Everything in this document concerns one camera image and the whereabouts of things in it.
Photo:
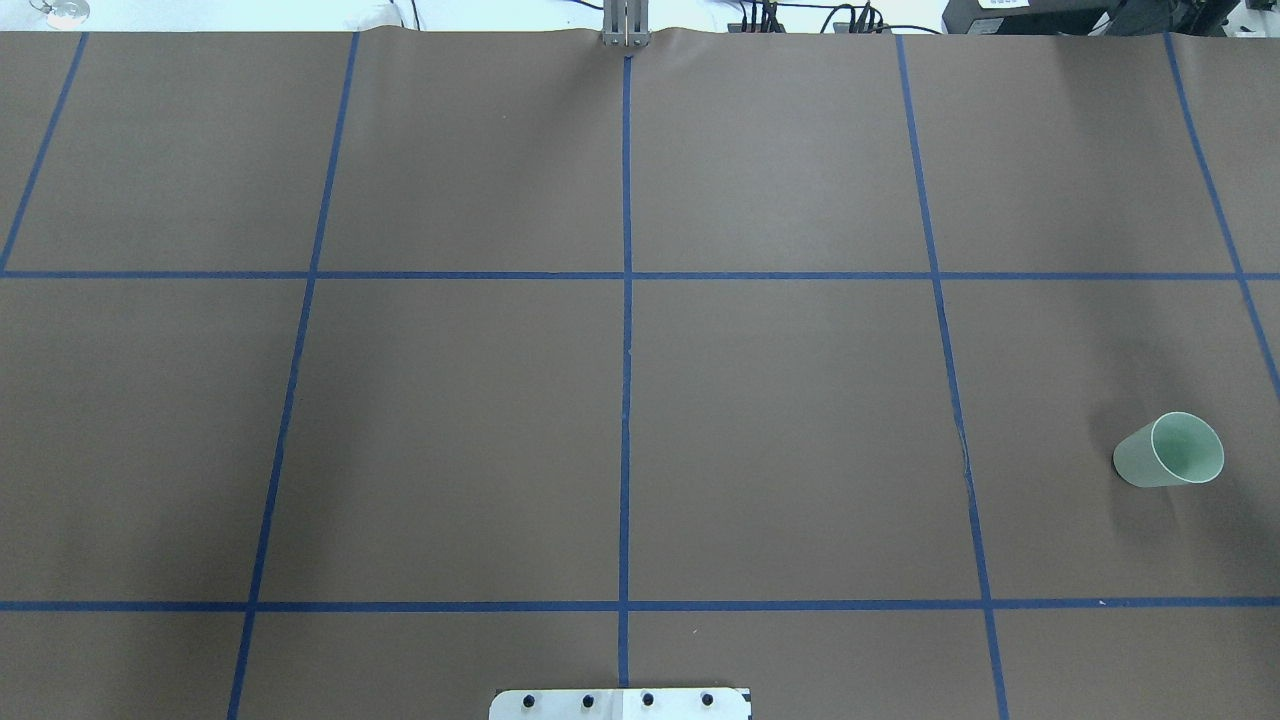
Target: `sticker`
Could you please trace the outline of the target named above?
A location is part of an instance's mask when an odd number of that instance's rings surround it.
[[[1000,32],[1000,26],[1005,24],[1005,18],[987,18],[984,20],[974,20],[969,26],[968,35],[996,35]]]

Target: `cup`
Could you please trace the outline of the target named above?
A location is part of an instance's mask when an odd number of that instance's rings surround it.
[[[1116,446],[1111,462],[1140,488],[1198,486],[1222,471],[1222,441],[1190,413],[1165,413]]]

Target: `white metal plate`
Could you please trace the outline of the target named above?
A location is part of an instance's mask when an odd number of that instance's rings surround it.
[[[733,688],[504,691],[489,720],[750,720],[750,698]]]

